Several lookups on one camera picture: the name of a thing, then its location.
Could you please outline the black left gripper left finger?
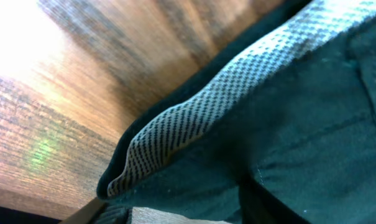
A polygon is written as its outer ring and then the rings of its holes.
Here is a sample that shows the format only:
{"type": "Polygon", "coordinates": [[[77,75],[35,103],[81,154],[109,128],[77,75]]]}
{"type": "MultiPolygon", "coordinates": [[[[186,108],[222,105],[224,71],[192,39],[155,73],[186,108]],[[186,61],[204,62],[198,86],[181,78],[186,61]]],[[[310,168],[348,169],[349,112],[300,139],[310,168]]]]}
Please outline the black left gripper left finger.
{"type": "Polygon", "coordinates": [[[105,203],[96,197],[59,224],[88,224],[104,206],[105,203]]]}

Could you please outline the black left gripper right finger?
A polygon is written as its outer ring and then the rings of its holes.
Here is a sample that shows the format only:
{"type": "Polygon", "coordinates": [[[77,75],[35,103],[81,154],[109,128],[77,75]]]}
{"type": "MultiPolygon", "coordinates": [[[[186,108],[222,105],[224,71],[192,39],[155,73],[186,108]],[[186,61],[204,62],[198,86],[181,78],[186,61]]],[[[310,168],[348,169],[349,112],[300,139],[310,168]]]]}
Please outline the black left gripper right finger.
{"type": "Polygon", "coordinates": [[[309,224],[253,179],[239,185],[243,224],[309,224]]]}

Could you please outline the dark navy shorts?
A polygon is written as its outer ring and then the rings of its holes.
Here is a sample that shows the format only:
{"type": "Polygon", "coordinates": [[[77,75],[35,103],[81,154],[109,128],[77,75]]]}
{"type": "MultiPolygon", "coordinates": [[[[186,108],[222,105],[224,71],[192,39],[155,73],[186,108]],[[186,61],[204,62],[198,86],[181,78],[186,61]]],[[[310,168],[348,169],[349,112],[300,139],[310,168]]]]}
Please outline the dark navy shorts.
{"type": "Polygon", "coordinates": [[[253,179],[309,223],[376,223],[376,1],[289,1],[123,134],[96,223],[242,223],[253,179]]]}

